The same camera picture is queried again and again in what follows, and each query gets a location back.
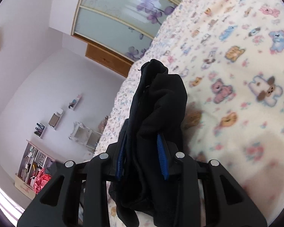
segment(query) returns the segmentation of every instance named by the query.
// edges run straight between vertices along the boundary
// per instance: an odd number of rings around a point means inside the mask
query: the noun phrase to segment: cardboard box
[[[29,199],[33,200],[36,196],[34,190],[22,181],[17,175],[15,176],[15,187],[25,194]]]

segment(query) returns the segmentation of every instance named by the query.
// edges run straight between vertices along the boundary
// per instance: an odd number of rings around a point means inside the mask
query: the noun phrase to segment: black garment
[[[124,175],[112,183],[109,194],[117,204],[118,217],[127,227],[139,226],[134,212],[154,217],[159,227],[172,227],[176,215],[178,182],[165,181],[157,151],[157,134],[183,150],[180,124],[187,94],[182,79],[152,59],[141,67],[127,127]]]

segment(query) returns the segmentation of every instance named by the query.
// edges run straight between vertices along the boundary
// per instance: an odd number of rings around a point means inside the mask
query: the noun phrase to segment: bedsheet
[[[186,114],[202,112],[200,123],[183,131],[186,152],[219,160],[271,223],[284,208],[282,0],[183,0],[133,64],[96,154],[117,141],[138,69],[152,58],[182,77]],[[108,202],[111,226],[124,226]],[[151,217],[138,217],[140,226],[154,226]]]

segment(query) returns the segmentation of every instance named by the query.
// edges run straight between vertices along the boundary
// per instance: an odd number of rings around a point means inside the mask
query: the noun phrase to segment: red fabric
[[[35,178],[34,191],[36,194],[38,194],[40,190],[43,189],[43,187],[51,179],[51,175],[45,174],[44,171],[45,168],[42,168],[42,170],[38,173],[38,175]]]

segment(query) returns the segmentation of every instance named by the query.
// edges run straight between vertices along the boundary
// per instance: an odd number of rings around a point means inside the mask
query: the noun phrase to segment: silver screw
[[[220,165],[220,163],[216,159],[213,159],[213,160],[211,160],[211,165],[212,166],[218,166],[218,165]]]
[[[108,158],[108,154],[107,153],[102,153],[99,155],[100,159],[107,159]]]
[[[69,160],[69,161],[65,162],[65,166],[68,167],[68,168],[72,167],[73,166],[73,161]]]
[[[176,153],[176,157],[179,158],[179,159],[181,159],[181,158],[184,158],[184,157],[185,157],[185,154],[182,153],[182,152],[177,152],[177,153]]]

